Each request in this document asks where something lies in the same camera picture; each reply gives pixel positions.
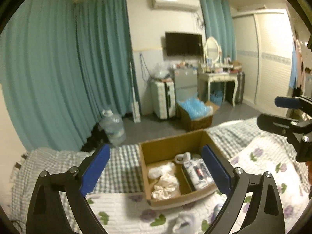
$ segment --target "suitcase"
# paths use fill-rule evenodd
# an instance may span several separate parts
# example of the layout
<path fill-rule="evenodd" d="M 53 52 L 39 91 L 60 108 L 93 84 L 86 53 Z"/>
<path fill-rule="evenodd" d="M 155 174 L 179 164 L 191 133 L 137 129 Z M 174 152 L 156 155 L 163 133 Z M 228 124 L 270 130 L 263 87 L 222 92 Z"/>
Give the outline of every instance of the suitcase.
<path fill-rule="evenodd" d="M 241 104 L 243 102 L 243 97 L 244 97 L 244 86 L 245 86 L 245 73 L 244 72 L 237 73 L 237 81 L 238 81 L 238 87 L 237 87 L 236 96 L 235 96 L 235 104 Z M 227 82 L 225 99 L 231 104 L 232 104 L 232 99 L 233 99 L 234 87 L 235 87 L 234 81 Z"/>
<path fill-rule="evenodd" d="M 151 82 L 152 104 L 155 114 L 160 119 L 169 119 L 176 114 L 173 82 Z"/>

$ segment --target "blue gripper pad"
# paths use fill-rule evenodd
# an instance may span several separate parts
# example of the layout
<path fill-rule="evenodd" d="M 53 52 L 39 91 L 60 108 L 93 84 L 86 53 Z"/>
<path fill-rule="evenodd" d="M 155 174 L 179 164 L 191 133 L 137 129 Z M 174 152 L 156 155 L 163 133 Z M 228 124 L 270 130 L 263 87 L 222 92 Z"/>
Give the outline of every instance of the blue gripper pad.
<path fill-rule="evenodd" d="M 106 144 L 93 158 L 85 173 L 82 175 L 82 185 L 80 187 L 80 192 L 84 197 L 87 195 L 87 193 L 93 191 L 109 159 L 110 147 L 108 144 Z"/>
<path fill-rule="evenodd" d="M 231 192 L 230 177 L 208 145 L 202 148 L 202 159 L 219 191 L 228 196 Z"/>
<path fill-rule="evenodd" d="M 300 109 L 301 103 L 297 98 L 288 98 L 288 97 L 276 97 L 274 100 L 274 104 L 277 107 L 288 108 L 288 109 Z"/>

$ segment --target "open cardboard box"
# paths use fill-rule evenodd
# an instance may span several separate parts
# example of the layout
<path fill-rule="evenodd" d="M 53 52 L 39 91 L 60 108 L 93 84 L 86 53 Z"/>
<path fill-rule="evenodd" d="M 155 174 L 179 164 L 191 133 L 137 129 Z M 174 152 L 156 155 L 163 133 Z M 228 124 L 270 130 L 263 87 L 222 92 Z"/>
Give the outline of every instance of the open cardboard box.
<path fill-rule="evenodd" d="M 202 118 L 198 118 L 195 120 L 191 120 L 189 114 L 187 111 L 185 111 L 179 104 L 178 109 L 181 116 L 181 122 L 183 123 L 184 127 L 188 131 L 198 130 L 198 129 L 204 129 L 211 126 L 213 122 L 213 115 L 216 113 L 216 111 L 220 108 L 220 106 L 214 104 L 213 102 L 207 101 L 205 103 L 205 106 L 212 106 L 213 107 L 213 114 L 210 116 L 205 116 Z"/>
<path fill-rule="evenodd" d="M 221 154 L 209 135 L 202 129 L 178 136 L 146 141 L 140 144 L 144 190 L 147 201 L 153 209 L 167 209 L 185 205 L 202 199 L 217 190 L 217 186 L 213 183 L 204 189 L 192 191 L 183 173 L 182 165 L 174 162 L 174 157 L 177 154 L 190 152 L 191 154 L 201 155 L 204 145 L 209 145 L 209 147 Z M 154 185 L 159 179 L 149 179 L 149 169 L 168 162 L 173 162 L 175 164 L 173 173 L 179 181 L 180 193 L 170 199 L 155 200 L 151 197 L 151 194 L 154 191 Z"/>

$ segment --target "sliding door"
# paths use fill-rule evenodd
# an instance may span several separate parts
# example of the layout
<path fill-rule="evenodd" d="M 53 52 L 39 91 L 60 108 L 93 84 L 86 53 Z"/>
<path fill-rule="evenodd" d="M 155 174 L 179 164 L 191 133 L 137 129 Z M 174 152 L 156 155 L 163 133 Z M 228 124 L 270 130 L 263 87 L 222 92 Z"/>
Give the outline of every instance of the sliding door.
<path fill-rule="evenodd" d="M 258 81 L 259 53 L 257 31 L 253 15 L 233 18 L 237 60 L 245 72 L 244 100 L 255 104 Z"/>
<path fill-rule="evenodd" d="M 285 13 L 255 14 L 260 68 L 256 105 L 268 113 L 285 116 L 287 109 L 274 105 L 276 96 L 286 96 L 291 74 L 292 33 Z"/>

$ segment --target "water bottle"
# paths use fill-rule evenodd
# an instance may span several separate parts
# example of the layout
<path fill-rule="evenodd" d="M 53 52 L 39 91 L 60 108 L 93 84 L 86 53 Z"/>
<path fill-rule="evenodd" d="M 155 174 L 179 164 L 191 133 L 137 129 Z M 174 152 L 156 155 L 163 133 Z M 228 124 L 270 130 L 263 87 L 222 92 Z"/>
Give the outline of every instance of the water bottle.
<path fill-rule="evenodd" d="M 104 118 L 99 122 L 99 126 L 104 129 L 110 142 L 117 147 L 126 139 L 124 123 L 119 114 L 113 114 L 111 110 L 103 111 Z"/>

